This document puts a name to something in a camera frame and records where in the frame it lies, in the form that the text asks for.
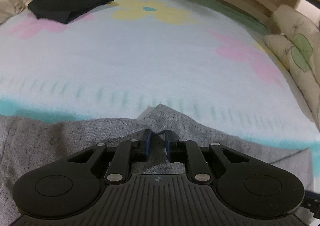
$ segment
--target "mattress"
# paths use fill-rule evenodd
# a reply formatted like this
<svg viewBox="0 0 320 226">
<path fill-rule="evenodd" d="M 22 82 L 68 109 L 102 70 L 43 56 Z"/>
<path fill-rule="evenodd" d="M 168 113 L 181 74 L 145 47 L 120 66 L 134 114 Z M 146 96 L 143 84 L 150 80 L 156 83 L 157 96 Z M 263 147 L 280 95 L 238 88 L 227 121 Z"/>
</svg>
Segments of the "mattress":
<svg viewBox="0 0 320 226">
<path fill-rule="evenodd" d="M 0 26 L 0 114 L 137 118 L 165 104 L 244 140 L 310 147 L 320 191 L 319 130 L 259 44 L 267 33 L 215 0 L 115 0 L 68 25 L 26 10 Z"/>
</svg>

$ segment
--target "folded black cloth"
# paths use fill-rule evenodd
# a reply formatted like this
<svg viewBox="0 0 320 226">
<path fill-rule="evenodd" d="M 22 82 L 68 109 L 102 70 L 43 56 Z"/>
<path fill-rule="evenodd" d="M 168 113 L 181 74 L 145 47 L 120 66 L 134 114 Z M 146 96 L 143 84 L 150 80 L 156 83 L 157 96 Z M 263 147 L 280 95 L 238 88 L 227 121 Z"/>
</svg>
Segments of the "folded black cloth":
<svg viewBox="0 0 320 226">
<path fill-rule="evenodd" d="M 46 18 L 68 24 L 75 18 L 113 0 L 33 0 L 28 8 L 37 19 Z"/>
</svg>

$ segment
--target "gray fabric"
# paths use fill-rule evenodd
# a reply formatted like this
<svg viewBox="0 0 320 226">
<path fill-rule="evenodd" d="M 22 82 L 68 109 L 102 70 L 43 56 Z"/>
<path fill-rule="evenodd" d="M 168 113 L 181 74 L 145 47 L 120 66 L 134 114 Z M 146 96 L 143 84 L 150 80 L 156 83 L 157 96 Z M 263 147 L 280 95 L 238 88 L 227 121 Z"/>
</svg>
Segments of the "gray fabric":
<svg viewBox="0 0 320 226">
<path fill-rule="evenodd" d="M 158 105 L 140 120 L 96 119 L 46 124 L 17 116 L 0 116 L 0 225 L 9 225 L 19 213 L 11 193 L 15 181 L 26 172 L 80 151 L 95 143 L 119 142 L 141 136 L 144 129 L 160 133 L 171 129 L 178 138 L 196 141 L 200 146 L 219 142 L 264 162 L 273 163 L 295 174 L 306 189 L 313 189 L 311 152 L 262 146 L 203 126 L 190 117 L 164 105 Z M 164 141 L 151 143 L 147 163 L 136 163 L 135 173 L 183 173 L 182 164 L 166 161 Z M 302 212 L 304 221 L 310 214 Z"/>
</svg>

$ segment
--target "ribbed black surface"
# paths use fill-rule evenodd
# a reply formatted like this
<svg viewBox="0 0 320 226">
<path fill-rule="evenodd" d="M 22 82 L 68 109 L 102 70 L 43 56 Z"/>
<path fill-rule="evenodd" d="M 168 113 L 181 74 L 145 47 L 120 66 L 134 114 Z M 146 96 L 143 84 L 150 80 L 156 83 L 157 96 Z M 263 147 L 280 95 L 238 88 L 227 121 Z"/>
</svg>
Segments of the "ribbed black surface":
<svg viewBox="0 0 320 226">
<path fill-rule="evenodd" d="M 304 226 L 294 215 L 256 220 L 225 207 L 210 186 L 191 183 L 186 175 L 132 175 L 108 186 L 100 200 L 82 214 L 61 220 L 22 216 L 14 226 Z"/>
</svg>

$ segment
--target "crosshair marking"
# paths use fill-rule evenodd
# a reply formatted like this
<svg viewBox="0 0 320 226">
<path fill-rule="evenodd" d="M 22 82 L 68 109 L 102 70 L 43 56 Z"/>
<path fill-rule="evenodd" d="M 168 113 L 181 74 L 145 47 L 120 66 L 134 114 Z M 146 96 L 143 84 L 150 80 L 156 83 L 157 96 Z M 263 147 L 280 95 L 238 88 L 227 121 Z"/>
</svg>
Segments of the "crosshair marking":
<svg viewBox="0 0 320 226">
<path fill-rule="evenodd" d="M 155 178 L 155 181 L 157 181 L 158 183 L 161 182 L 162 180 L 163 180 L 163 178 L 159 177 L 159 176 Z"/>
</svg>

